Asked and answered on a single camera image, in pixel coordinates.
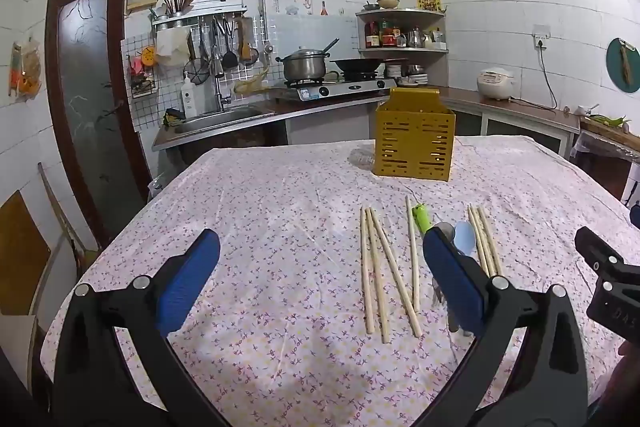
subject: sink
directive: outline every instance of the sink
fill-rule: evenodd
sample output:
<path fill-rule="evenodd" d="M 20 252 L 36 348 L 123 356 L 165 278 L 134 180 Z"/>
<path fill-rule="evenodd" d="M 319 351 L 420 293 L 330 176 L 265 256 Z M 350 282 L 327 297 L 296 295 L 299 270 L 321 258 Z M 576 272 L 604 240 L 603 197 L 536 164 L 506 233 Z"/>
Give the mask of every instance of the sink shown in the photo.
<path fill-rule="evenodd" d="M 224 127 L 254 118 L 261 118 L 273 114 L 273 111 L 263 110 L 253 105 L 232 108 L 225 112 L 203 114 L 175 127 L 176 134 L 203 132 L 218 127 Z"/>

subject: yellow plastic basket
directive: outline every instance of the yellow plastic basket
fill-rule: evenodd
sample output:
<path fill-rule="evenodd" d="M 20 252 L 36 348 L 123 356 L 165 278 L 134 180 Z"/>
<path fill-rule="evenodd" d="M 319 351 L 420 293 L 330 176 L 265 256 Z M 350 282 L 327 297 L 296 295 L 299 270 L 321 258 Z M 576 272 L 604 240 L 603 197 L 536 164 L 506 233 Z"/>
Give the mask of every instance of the yellow plastic basket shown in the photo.
<path fill-rule="evenodd" d="M 376 111 L 374 174 L 449 181 L 455 128 L 439 90 L 393 87 Z"/>

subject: brown door frame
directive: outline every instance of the brown door frame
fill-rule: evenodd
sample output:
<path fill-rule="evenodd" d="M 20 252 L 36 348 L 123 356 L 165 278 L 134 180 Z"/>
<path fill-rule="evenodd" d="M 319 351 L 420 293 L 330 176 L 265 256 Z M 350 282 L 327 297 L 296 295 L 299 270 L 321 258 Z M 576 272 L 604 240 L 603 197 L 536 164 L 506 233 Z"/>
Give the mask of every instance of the brown door frame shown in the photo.
<path fill-rule="evenodd" d="M 71 190 L 78 201 L 82 214 L 91 228 L 98 244 L 105 248 L 110 243 L 100 214 L 95 206 L 89 189 L 82 177 L 82 171 L 68 122 L 66 121 L 65 103 L 60 81 L 58 64 L 58 20 L 60 12 L 69 3 L 76 0 L 49 0 L 47 2 L 47 19 L 45 26 L 45 68 L 47 77 L 47 94 L 53 131 L 60 149 L 62 165 L 71 185 Z M 133 121 L 129 110 L 129 99 L 122 68 L 122 52 L 120 41 L 124 38 L 124 0 L 107 0 L 107 54 L 109 74 L 111 77 L 111 92 L 116 108 L 120 134 L 124 148 L 129 157 L 129 164 L 133 172 L 136 185 L 143 200 L 148 194 L 147 185 L 151 182 L 145 154 L 140 145 L 140 139 L 133 128 Z"/>

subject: floral tablecloth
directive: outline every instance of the floral tablecloth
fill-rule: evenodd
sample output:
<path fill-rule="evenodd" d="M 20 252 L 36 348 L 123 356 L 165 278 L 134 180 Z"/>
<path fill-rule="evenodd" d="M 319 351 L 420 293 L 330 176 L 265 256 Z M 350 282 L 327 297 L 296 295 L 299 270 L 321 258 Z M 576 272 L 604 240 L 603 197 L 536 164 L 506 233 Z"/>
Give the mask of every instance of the floral tablecloth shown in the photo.
<path fill-rule="evenodd" d="M 391 343 L 382 344 L 379 324 L 366 334 L 359 209 L 382 214 L 410 287 L 405 195 L 450 223 L 465 218 L 465 204 L 482 204 L 508 279 L 521 289 L 567 289 L 590 383 L 615 365 L 621 340 L 586 317 L 596 279 L 574 235 L 588 225 L 640 264 L 640 231 L 619 201 L 524 137 L 456 138 L 448 183 L 374 176 L 372 152 L 370 141 L 212 150 L 138 214 L 82 281 L 98 291 L 123 288 L 210 228 L 221 239 L 220 262 L 169 340 L 232 425 L 409 424 L 472 340 L 449 333 L 423 259 L 422 338 L 412 335 L 384 259 Z M 68 298 L 42 350 L 50 376 Z M 506 383 L 522 335 L 514 333 L 485 400 Z M 126 331 L 118 337 L 141 393 L 161 405 Z"/>

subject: electrical outlet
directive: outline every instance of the electrical outlet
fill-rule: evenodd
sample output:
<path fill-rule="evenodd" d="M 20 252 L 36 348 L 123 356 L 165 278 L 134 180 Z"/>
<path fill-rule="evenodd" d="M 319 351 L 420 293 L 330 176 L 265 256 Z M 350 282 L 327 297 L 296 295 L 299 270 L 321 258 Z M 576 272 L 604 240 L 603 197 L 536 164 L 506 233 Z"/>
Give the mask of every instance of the electrical outlet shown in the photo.
<path fill-rule="evenodd" d="M 543 50 L 546 50 L 547 41 L 551 38 L 551 27 L 546 25 L 534 24 L 531 34 L 533 35 L 534 47 L 542 47 Z"/>

